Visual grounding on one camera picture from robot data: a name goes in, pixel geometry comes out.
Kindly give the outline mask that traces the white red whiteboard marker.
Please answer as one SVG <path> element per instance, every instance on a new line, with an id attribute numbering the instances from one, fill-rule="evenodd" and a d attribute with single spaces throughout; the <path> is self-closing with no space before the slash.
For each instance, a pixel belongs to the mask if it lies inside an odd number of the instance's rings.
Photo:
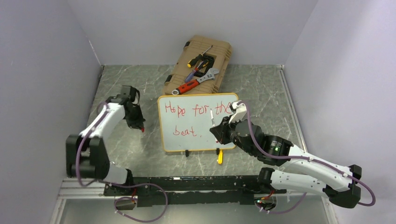
<path id="1" fill-rule="evenodd" d="M 215 127 L 216 124 L 215 124 L 215 121 L 214 121 L 214 116 L 213 116 L 213 111 L 212 111 L 212 109 L 210 109 L 210 116 L 211 116 L 212 127 Z"/>

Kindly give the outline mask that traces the yellow framed whiteboard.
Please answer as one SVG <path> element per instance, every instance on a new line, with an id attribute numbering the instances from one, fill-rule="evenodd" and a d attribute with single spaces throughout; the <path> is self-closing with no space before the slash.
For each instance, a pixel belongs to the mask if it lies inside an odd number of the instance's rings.
<path id="1" fill-rule="evenodd" d="M 234 144 L 222 145 L 210 133 L 210 109 L 218 125 L 232 114 L 229 106 L 238 99 L 235 93 L 161 96 L 157 104 L 164 151 L 233 149 Z"/>

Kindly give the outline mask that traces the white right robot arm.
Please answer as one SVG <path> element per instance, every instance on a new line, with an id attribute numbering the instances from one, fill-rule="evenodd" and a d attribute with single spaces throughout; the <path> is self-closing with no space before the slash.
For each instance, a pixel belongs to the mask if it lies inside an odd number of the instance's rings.
<path id="1" fill-rule="evenodd" d="M 266 164 L 261 168 L 257 187 L 264 194 L 272 190 L 294 190 L 329 199 L 339 207 L 354 208 L 361 199 L 357 181 L 361 178 L 358 165 L 341 166 L 294 145 L 289 140 L 265 134 L 248 120 L 229 123 L 224 117 L 210 133 L 223 145 L 233 143 L 248 155 Z"/>

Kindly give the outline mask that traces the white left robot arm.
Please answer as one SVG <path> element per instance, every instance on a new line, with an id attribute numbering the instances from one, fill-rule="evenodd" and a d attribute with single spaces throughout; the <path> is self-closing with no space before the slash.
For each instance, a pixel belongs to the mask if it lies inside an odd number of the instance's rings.
<path id="1" fill-rule="evenodd" d="M 133 192 L 132 172 L 110 162 L 105 142 L 122 120 L 131 129 L 145 130 L 139 102 L 140 92 L 124 85 L 119 94 L 99 104 L 97 117 L 86 129 L 68 136 L 65 143 L 68 177 L 76 177 L 81 186 L 85 186 L 83 178 L 115 185 L 122 196 Z"/>

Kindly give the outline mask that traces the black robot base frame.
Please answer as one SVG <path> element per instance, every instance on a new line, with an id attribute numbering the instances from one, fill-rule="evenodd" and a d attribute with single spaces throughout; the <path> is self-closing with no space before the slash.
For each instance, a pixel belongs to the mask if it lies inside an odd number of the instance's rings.
<path id="1" fill-rule="evenodd" d="M 258 175 L 134 177 L 134 186 L 105 185 L 105 196 L 136 196 L 138 207 L 177 204 L 238 203 L 252 205 L 260 195 L 283 194 L 270 186 L 273 168 Z"/>

